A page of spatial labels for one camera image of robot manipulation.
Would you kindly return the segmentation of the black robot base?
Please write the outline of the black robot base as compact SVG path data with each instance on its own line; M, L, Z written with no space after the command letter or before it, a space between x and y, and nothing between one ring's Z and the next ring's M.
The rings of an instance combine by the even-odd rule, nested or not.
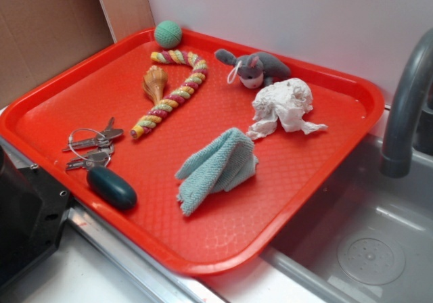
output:
M1 290L58 249L71 200L45 169L17 168L1 149Z

